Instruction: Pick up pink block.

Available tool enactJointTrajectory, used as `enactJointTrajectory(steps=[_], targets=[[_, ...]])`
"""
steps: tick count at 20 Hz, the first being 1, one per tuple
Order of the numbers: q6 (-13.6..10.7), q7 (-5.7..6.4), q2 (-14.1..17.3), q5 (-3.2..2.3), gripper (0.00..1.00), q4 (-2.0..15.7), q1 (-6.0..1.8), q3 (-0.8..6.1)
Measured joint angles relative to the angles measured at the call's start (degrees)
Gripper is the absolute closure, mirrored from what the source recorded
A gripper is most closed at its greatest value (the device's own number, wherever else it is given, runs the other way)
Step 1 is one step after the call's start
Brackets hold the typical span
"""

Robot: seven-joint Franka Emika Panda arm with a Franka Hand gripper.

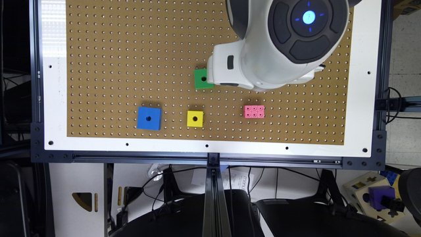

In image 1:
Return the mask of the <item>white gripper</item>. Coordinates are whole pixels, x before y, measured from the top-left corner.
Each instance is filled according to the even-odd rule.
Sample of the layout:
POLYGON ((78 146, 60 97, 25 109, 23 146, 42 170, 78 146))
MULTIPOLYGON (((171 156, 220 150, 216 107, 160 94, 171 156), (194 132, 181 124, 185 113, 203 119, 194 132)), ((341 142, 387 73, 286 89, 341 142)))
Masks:
POLYGON ((219 86, 237 86, 251 90, 254 85, 243 75, 240 53, 244 41, 222 43, 214 46, 207 62, 207 82, 219 86))

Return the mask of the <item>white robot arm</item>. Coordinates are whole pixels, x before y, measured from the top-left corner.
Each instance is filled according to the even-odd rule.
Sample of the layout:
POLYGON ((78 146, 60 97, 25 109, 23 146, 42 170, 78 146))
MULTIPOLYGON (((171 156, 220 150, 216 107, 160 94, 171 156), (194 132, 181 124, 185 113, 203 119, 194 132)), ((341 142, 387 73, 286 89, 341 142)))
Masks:
POLYGON ((355 5, 353 0, 227 1, 239 39, 214 46, 208 82, 265 92, 312 80, 339 45, 355 5))

